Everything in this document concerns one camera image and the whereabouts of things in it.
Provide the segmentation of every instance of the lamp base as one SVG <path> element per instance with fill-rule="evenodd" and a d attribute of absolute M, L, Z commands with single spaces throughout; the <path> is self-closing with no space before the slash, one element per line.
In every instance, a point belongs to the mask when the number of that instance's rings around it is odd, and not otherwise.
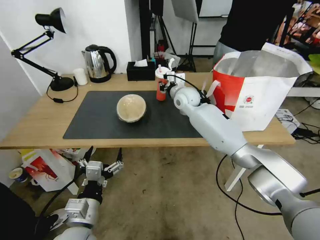
<path fill-rule="evenodd" d="M 74 85 L 74 82 L 71 78 L 62 77 L 59 80 L 54 80 L 50 84 L 50 88 L 53 91 L 60 92 L 71 88 Z"/>

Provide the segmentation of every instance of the black tissue box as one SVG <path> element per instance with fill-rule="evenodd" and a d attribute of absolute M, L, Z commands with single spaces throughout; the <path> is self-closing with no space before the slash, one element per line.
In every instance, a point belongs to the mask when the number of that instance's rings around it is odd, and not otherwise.
<path fill-rule="evenodd" d="M 128 62 L 128 81 L 154 81 L 156 66 L 154 62 L 147 62 L 147 67 L 135 67 L 135 62 Z"/>

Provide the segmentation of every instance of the lamp arm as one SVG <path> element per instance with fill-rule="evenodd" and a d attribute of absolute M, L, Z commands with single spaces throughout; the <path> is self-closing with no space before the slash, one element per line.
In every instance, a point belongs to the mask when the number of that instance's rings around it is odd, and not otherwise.
<path fill-rule="evenodd" d="M 11 51 L 11 55 L 17 59 L 20 59 L 21 61 L 31 65 L 32 67 L 35 67 L 36 69 L 48 74 L 49 76 L 53 77 L 54 79 L 58 80 L 59 78 L 61 78 L 60 76 L 58 76 L 58 74 L 56 72 L 50 71 L 49 69 L 42 67 L 32 61 L 30 61 L 29 59 L 26 59 L 24 57 L 24 55 L 28 54 L 29 52 L 37 49 L 38 47 L 42 46 L 43 44 L 51 41 L 53 39 L 53 35 L 54 35 L 54 31 L 48 30 L 46 32 L 44 32 L 43 34 L 41 34 L 39 37 L 36 37 L 35 39 L 31 40 L 30 42 L 26 43 L 25 45 L 21 46 L 20 48 L 17 48 L 15 50 Z M 47 36 L 49 37 L 47 40 L 43 41 L 42 43 L 39 43 L 36 46 L 32 46 L 30 49 L 28 49 L 26 52 L 22 53 L 21 51 L 26 50 L 26 47 L 29 46 L 30 44 L 32 44 L 33 42 L 37 41 L 38 39 Z"/>

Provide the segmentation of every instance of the black desk mat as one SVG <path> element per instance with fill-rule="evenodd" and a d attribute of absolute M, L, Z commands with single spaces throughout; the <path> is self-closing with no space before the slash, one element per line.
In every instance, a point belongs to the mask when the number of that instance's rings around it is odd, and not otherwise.
<path fill-rule="evenodd" d="M 117 103 L 127 94 L 138 94 L 146 101 L 146 114 L 138 122 L 126 123 L 118 118 Z M 63 136 L 64 139 L 199 137 L 173 100 L 167 96 L 159 102 L 156 91 L 90 91 Z"/>

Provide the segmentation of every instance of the lamp shade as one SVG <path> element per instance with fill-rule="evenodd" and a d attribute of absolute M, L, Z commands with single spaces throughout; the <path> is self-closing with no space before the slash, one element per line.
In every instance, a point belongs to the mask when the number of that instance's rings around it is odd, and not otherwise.
<path fill-rule="evenodd" d="M 62 8 L 56 8 L 50 14 L 37 14 L 35 16 L 36 22 L 45 27 L 52 26 L 60 32 L 66 33 L 63 27 L 63 20 L 65 18 Z"/>

